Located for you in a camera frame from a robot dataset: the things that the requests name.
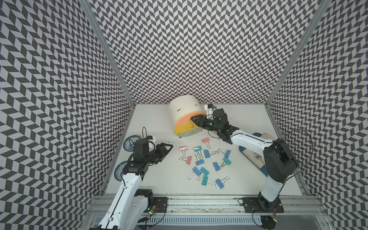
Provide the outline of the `orange top drawer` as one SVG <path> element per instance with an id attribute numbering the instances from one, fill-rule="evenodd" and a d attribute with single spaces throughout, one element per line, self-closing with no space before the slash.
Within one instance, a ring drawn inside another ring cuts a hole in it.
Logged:
<path id="1" fill-rule="evenodd" d="M 189 124 L 192 122 L 191 118 L 198 116 L 198 115 L 206 115 L 206 113 L 204 111 L 194 111 L 194 112 L 187 113 L 181 116 L 180 118 L 178 118 L 174 126 L 177 127 L 177 126 Z"/>

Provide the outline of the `white round drawer cabinet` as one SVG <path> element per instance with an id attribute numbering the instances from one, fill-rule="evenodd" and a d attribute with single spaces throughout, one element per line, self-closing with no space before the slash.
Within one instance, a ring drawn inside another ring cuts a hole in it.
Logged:
<path id="1" fill-rule="evenodd" d="M 169 103 L 169 114 L 173 121 L 173 127 L 178 118 L 181 116 L 194 112 L 194 111 L 204 111 L 203 107 L 200 105 L 198 100 L 192 95 L 184 95 L 175 98 Z"/>

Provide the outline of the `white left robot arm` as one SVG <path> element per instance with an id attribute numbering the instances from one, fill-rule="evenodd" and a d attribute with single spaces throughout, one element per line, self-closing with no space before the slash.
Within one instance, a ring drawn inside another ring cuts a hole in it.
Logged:
<path id="1" fill-rule="evenodd" d="M 140 189 L 140 185 L 149 167 L 162 162 L 173 145 L 160 143 L 151 149 L 150 144 L 154 142 L 149 139 L 134 143 L 134 151 L 121 174 L 119 190 L 97 230 L 133 230 L 144 211 L 152 207 L 152 190 Z"/>

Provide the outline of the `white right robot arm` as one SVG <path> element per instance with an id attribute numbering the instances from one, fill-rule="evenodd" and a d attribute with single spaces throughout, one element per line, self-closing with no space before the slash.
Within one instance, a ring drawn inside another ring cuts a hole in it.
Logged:
<path id="1" fill-rule="evenodd" d="M 280 202 L 279 194 L 287 178 L 299 166 L 289 145 L 283 139 L 263 139 L 230 125 L 223 109 L 214 110 L 208 115 L 191 117 L 191 120 L 202 129 L 215 131 L 224 142 L 244 147 L 264 159 L 268 177 L 258 194 L 256 207 L 264 212 L 273 211 Z"/>

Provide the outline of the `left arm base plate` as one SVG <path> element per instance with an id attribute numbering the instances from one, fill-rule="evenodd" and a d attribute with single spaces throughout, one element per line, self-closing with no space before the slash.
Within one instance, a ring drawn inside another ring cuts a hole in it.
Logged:
<path id="1" fill-rule="evenodd" d="M 165 213 L 168 206 L 168 197 L 155 197 L 153 203 L 144 211 L 145 215 Z"/>

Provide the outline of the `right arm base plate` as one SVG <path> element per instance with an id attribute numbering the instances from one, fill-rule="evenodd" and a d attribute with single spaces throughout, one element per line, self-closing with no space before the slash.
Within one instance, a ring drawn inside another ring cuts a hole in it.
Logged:
<path id="1" fill-rule="evenodd" d="M 258 197 L 243 197 L 241 201 L 246 213 L 261 212 L 278 214 L 285 212 L 279 197 L 272 202 Z"/>

